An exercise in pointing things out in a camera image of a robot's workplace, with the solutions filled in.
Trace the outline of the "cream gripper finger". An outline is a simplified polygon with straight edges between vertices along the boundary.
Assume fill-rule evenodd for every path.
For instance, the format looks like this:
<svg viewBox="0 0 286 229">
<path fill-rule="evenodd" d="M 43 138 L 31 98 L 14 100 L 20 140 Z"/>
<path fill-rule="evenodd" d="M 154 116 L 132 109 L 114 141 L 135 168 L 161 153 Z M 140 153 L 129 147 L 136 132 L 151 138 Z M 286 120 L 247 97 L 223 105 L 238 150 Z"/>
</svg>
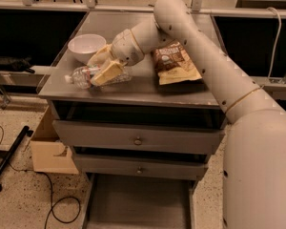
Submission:
<svg viewBox="0 0 286 229">
<path fill-rule="evenodd" d="M 124 64 L 118 60 L 106 60 L 100 70 L 92 77 L 93 86 L 102 86 L 123 73 Z"/>
<path fill-rule="evenodd" d="M 107 60 L 112 60 L 113 56 L 112 56 L 111 48 L 112 48 L 111 44 L 105 45 L 96 54 L 92 56 L 92 58 L 88 61 L 87 65 L 90 67 L 94 65 L 101 66 Z"/>
</svg>

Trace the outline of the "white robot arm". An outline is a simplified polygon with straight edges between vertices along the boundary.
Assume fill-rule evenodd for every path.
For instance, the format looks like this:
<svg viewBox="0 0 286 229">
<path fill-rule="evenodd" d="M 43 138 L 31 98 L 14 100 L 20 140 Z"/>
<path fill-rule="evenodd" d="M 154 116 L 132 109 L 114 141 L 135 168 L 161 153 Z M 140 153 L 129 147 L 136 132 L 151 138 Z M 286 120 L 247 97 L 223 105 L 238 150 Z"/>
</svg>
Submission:
<svg viewBox="0 0 286 229">
<path fill-rule="evenodd" d="M 119 33 L 91 62 L 100 86 L 176 40 L 231 124 L 226 140 L 225 229 L 286 229 L 286 111 L 196 25 L 182 0 L 157 0 L 153 17 Z"/>
</svg>

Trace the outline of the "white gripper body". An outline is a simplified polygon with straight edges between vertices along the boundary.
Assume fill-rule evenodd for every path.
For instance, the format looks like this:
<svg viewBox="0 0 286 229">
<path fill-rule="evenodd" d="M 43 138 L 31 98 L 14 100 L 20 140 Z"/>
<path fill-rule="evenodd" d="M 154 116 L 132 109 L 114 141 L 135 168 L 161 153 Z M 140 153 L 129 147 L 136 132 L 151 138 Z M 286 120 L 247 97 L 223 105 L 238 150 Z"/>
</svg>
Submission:
<svg viewBox="0 0 286 229">
<path fill-rule="evenodd" d="M 127 66 L 134 66 L 145 57 L 131 30 L 124 30 L 114 38 L 111 52 L 114 58 L 119 59 Z"/>
</svg>

